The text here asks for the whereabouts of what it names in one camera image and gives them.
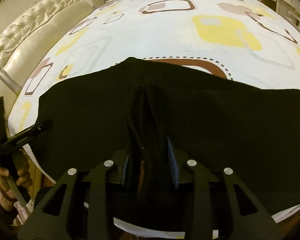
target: finger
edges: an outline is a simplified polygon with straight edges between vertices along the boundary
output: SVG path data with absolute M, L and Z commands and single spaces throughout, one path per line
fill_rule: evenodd
M 4 167 L 0 167 L 0 177 L 8 177 L 9 171 Z
M 30 179 L 30 172 L 28 171 L 27 173 L 25 173 L 22 177 L 18 178 L 16 181 L 16 184 L 18 186 L 22 186 L 23 184 L 25 184 L 28 180 Z
M 21 150 L 14 152 L 12 154 L 12 158 L 17 170 L 22 166 L 24 166 L 25 164 L 27 164 L 28 162 L 27 157 L 24 155 L 24 153 Z
M 30 164 L 27 163 L 25 165 L 23 165 L 19 170 L 18 170 L 18 176 L 22 177 L 25 173 L 27 173 L 29 171 L 30 168 Z
M 32 179 L 29 179 L 26 183 L 22 185 L 22 187 L 28 188 L 32 185 Z

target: human hand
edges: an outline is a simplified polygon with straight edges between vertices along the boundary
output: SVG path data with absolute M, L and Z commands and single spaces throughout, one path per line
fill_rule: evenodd
M 16 165 L 16 169 L 18 171 L 19 178 L 16 181 L 17 186 L 23 186 L 28 188 L 32 185 L 32 179 L 30 178 L 29 168 L 30 165 L 28 163 L 27 157 L 23 154 L 21 150 L 13 153 L 13 161 Z M 15 193 L 10 188 L 7 177 L 9 176 L 9 171 L 6 168 L 0 167 L 0 186 L 3 191 L 10 198 L 16 198 Z

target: leather headboard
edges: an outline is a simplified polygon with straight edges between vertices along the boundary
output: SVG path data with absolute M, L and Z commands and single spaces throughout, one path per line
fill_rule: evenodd
M 0 34 L 0 67 L 23 87 L 48 51 L 103 0 L 42 0 Z M 8 117 L 17 96 L 0 80 Z

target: metal screw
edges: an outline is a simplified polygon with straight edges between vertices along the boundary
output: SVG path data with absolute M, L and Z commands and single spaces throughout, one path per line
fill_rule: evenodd
M 227 174 L 227 175 L 231 175 L 231 174 L 233 173 L 233 170 L 232 170 L 231 168 L 225 168 L 223 171 L 224 171 L 225 174 Z
M 68 170 L 69 175 L 74 175 L 76 173 L 77 173 L 77 170 L 75 168 L 71 168 L 71 169 Z
M 105 161 L 105 163 L 104 163 L 104 165 L 106 166 L 106 167 L 111 167 L 112 165 L 113 165 L 113 161 L 111 161 L 111 160 L 108 160 L 108 161 Z
M 197 165 L 197 162 L 195 160 L 188 160 L 187 163 L 188 163 L 189 166 L 196 166 Z

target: silver metal bar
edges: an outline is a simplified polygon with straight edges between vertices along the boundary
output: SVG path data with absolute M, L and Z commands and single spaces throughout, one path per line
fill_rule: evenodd
M 25 199 L 23 198 L 23 196 L 21 195 L 18 186 L 16 184 L 16 182 L 14 181 L 13 177 L 11 175 L 9 175 L 8 177 L 6 177 L 6 180 L 10 186 L 10 188 L 13 190 L 13 192 L 16 195 L 16 199 L 19 201 L 19 204 L 21 207 L 25 207 L 27 202 L 25 201 Z
M 2 67 L 0 67 L 0 79 L 17 96 L 20 94 L 22 88 L 8 75 L 8 73 Z

